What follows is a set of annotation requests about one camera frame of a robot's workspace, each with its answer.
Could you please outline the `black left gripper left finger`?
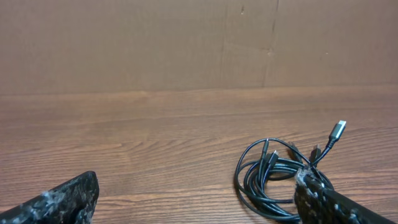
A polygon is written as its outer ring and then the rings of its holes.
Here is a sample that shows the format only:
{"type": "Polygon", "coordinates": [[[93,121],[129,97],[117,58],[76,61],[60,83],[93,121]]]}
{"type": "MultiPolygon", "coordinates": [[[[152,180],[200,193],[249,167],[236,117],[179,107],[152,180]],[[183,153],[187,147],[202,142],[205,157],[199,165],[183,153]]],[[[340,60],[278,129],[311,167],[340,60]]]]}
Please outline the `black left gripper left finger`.
{"type": "Polygon", "coordinates": [[[94,171],[86,171],[1,213],[1,224],[91,224],[100,193],[94,171]]]}

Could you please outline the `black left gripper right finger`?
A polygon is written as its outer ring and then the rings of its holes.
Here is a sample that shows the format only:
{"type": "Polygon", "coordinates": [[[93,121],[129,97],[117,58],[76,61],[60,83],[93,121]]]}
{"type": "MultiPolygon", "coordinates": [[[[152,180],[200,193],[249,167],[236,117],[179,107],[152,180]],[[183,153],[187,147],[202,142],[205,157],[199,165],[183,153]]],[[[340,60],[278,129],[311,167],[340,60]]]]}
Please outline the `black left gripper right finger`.
{"type": "Polygon", "coordinates": [[[295,176],[294,204],[303,224],[395,224],[336,192],[311,168],[295,176]]]}

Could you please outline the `black cable silver USB plug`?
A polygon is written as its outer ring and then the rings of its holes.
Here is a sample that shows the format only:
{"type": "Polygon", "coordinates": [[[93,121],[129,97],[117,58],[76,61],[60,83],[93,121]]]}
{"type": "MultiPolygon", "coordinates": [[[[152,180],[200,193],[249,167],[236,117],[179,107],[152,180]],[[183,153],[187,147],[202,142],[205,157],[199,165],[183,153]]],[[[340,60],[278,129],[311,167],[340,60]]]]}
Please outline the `black cable silver USB plug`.
{"type": "Polygon", "coordinates": [[[340,139],[345,127],[346,121],[341,120],[336,123],[329,135],[329,140],[325,149],[321,151],[316,147],[312,151],[312,155],[309,159],[299,152],[294,144],[287,143],[277,138],[265,138],[252,143],[243,152],[234,173],[234,187],[238,199],[250,210],[262,217],[282,223],[300,222],[301,219],[298,214],[290,213],[280,207],[281,204],[293,203],[294,201],[292,199],[282,200],[269,198],[265,191],[266,183],[269,180],[278,181],[293,178],[296,176],[299,169],[309,167],[314,173],[319,173],[322,180],[332,187],[333,185],[329,179],[322,172],[317,170],[317,165],[340,139]],[[280,158],[277,151],[268,152],[269,143],[271,141],[287,147],[291,153],[291,158],[280,158]],[[243,164],[243,159],[246,154],[259,143],[264,144],[260,159],[243,164]]]}

